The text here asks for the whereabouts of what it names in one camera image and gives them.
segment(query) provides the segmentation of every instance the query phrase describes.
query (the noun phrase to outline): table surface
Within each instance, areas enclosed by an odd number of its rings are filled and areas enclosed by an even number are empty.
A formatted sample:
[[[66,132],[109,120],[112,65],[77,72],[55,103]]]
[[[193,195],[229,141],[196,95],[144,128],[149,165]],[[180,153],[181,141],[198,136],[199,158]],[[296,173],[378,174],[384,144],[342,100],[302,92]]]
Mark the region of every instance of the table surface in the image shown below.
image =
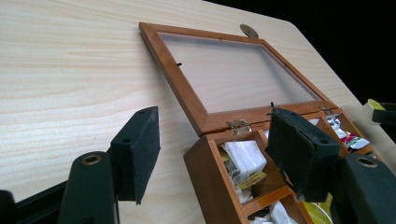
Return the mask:
[[[121,223],[205,223],[184,153],[198,140],[138,29],[140,21],[243,35],[253,27],[343,108],[393,173],[394,142],[360,119],[361,104],[288,21],[198,0],[1,1],[0,189],[18,202],[106,151],[139,109],[157,105],[161,152],[141,205]]]

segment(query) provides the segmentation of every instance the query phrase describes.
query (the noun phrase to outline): metal hinge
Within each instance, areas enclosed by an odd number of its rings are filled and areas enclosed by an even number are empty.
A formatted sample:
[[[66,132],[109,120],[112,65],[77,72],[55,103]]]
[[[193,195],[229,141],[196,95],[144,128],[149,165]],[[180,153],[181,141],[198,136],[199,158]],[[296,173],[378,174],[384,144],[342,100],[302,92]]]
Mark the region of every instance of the metal hinge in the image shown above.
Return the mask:
[[[326,105],[320,106],[319,108],[320,108],[321,110],[323,110],[324,113],[325,113],[327,116],[334,115],[334,111],[332,111],[332,109],[330,109],[330,108],[327,107]]]
[[[233,134],[250,133],[251,128],[244,119],[227,121],[228,126],[233,130]]]

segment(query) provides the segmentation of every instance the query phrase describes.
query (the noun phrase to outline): wooden box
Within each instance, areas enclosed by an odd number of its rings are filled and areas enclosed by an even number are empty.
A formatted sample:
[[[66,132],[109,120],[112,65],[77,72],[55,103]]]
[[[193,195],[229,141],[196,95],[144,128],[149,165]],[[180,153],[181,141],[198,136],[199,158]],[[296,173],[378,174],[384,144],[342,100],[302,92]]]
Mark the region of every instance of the wooden box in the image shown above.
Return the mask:
[[[295,221],[312,223],[265,152],[270,104],[318,119],[317,126],[339,141],[341,157],[349,152],[326,120],[330,114],[339,114],[344,131],[363,137],[345,112],[263,39],[145,22],[139,28],[201,137],[184,160],[206,222],[248,223],[249,217],[281,201]],[[231,125],[241,120],[245,126]],[[220,145],[245,140],[255,140],[267,159],[267,177],[252,187],[253,200],[240,203]],[[356,153],[378,158],[370,145]]]

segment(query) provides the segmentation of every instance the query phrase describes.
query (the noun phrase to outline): glass panel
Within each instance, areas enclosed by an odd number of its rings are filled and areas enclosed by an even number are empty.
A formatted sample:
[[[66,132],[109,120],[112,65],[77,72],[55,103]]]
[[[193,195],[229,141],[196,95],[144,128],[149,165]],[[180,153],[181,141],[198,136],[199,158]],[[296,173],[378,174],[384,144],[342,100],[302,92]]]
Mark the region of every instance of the glass panel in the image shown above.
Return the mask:
[[[317,100],[264,45],[160,34],[208,113]]]

